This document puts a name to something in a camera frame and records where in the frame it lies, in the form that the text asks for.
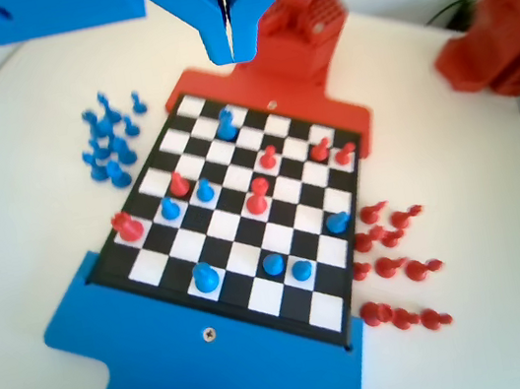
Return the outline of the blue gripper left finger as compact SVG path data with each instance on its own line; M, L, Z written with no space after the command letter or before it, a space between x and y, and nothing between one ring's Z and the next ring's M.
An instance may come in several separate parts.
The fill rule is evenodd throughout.
M149 0L0 0L0 46L146 16ZM198 31L208 57L232 62L222 0L150 0Z

